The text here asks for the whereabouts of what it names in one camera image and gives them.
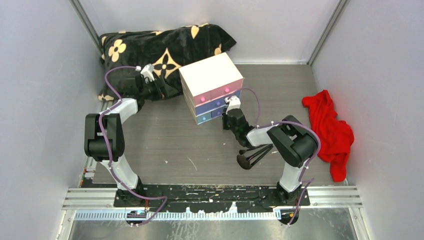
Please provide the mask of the black thin makeup brush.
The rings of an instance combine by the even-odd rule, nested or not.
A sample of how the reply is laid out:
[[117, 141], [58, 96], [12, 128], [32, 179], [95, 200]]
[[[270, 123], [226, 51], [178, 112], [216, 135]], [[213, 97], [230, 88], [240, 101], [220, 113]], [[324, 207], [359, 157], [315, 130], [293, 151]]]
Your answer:
[[250, 147], [250, 148], [247, 148], [247, 149], [241, 149], [241, 150], [239, 150], [238, 154], [239, 154], [239, 155], [244, 155], [246, 152], [256, 150], [256, 149], [258, 149], [258, 148], [260, 148], [260, 147], [261, 147], [261, 146], [257, 146], [257, 147]]

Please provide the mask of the white pink drawer organizer box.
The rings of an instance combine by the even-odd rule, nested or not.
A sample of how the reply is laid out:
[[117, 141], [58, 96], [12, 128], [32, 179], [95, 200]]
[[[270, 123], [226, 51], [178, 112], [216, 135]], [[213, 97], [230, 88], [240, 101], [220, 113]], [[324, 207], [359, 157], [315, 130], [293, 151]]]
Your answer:
[[222, 115], [225, 99], [240, 96], [244, 77], [227, 53], [179, 69], [185, 102], [197, 125]]

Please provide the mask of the black fan makeup brush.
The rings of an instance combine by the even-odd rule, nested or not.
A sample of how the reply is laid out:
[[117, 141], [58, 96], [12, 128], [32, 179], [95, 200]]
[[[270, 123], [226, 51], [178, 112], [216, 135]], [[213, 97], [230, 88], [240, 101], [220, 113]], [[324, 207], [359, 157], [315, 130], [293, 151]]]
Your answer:
[[248, 149], [242, 149], [236, 156], [236, 161], [242, 169], [250, 170], [266, 156], [273, 147], [273, 144], [262, 144]]

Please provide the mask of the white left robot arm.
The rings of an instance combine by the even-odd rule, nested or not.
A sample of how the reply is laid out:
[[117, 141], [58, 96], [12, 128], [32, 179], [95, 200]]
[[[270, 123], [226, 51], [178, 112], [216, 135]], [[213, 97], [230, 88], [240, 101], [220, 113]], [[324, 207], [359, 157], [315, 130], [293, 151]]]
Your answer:
[[119, 199], [138, 207], [149, 197], [141, 178], [131, 169], [124, 155], [126, 144], [122, 124], [138, 113], [146, 100], [166, 100], [180, 92], [163, 77], [149, 81], [136, 76], [131, 89], [132, 97], [119, 99], [110, 108], [85, 117], [84, 152], [107, 168], [117, 184]]

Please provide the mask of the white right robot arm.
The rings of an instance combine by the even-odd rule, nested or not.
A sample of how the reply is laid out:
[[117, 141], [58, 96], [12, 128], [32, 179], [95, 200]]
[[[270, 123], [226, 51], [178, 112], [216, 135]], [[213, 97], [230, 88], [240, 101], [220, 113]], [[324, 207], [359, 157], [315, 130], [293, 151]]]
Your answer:
[[285, 163], [276, 184], [276, 196], [281, 204], [291, 205], [301, 191], [306, 167], [321, 149], [318, 135], [292, 115], [264, 126], [250, 125], [239, 108], [223, 113], [222, 124], [243, 147], [236, 161], [245, 170], [251, 169], [273, 148], [277, 150]]

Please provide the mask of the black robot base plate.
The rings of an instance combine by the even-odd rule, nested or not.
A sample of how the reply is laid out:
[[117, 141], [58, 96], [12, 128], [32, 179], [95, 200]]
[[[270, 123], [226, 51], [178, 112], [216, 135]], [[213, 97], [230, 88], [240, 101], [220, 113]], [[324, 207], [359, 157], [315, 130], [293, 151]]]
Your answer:
[[270, 185], [154, 185], [145, 184], [140, 192], [148, 197], [144, 200], [129, 192], [118, 189], [114, 198], [114, 207], [148, 207], [155, 212], [167, 201], [161, 212], [183, 213], [226, 213], [231, 206], [237, 213], [267, 213], [278, 207], [293, 209], [297, 203], [310, 205], [307, 191], [299, 190], [296, 197], [284, 199], [280, 190]]

